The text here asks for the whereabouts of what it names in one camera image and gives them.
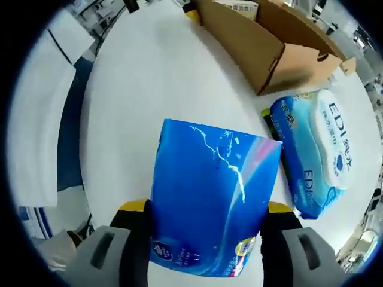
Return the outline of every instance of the white table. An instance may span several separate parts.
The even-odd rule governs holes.
[[[219,56],[212,57],[212,51]],[[378,178],[381,147],[360,79],[355,73],[346,77],[340,69],[335,77],[339,101],[352,115],[348,126],[359,151],[358,180],[318,220],[302,224],[316,230],[337,251],[367,208]],[[280,94],[255,97],[244,82],[223,48],[170,0],[132,15],[122,14],[100,49],[83,105],[81,170],[96,225],[108,225],[124,202],[149,197],[164,118],[269,137],[260,111]],[[272,200],[291,204],[281,169]],[[149,285],[261,286],[259,246],[260,240],[236,279],[189,276],[151,264]]]

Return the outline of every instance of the white surface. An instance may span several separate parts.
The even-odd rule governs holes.
[[[88,202],[82,186],[69,187],[58,193],[56,207],[45,207],[53,234],[62,230],[76,230],[89,217]]]
[[[17,82],[8,126],[8,170],[18,205],[57,203],[57,142],[74,75],[75,68],[44,31]]]
[[[335,77],[339,101],[352,115],[349,132],[357,135],[358,180],[318,220],[302,223],[337,251],[367,208],[378,178],[381,148],[372,106],[360,79],[355,73],[346,77],[340,69]],[[95,224],[108,225],[124,202],[150,195],[164,118],[269,137],[260,111],[280,96],[256,97],[219,43],[170,0],[131,15],[123,13],[96,59],[81,119],[81,171]],[[272,200],[291,203],[281,168]],[[259,246],[258,239],[236,279],[196,277],[151,264],[149,285],[261,286]]]
[[[74,64],[95,41],[76,19],[61,9],[49,28],[62,50]]]

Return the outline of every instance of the cardboard box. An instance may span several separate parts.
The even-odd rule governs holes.
[[[250,0],[214,0],[214,2],[225,5],[246,18],[251,20],[256,19],[258,3]]]
[[[195,0],[202,25],[258,95],[323,83],[346,60],[300,11],[269,0],[256,2],[255,22],[212,0]]]

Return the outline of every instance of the wet wipes package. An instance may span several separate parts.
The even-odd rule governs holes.
[[[165,120],[151,191],[151,260],[208,277],[240,274],[253,248],[281,153],[272,139]]]
[[[355,159],[342,107],[331,91],[320,90],[278,99],[270,113],[294,204],[302,218],[317,219],[352,179]]]

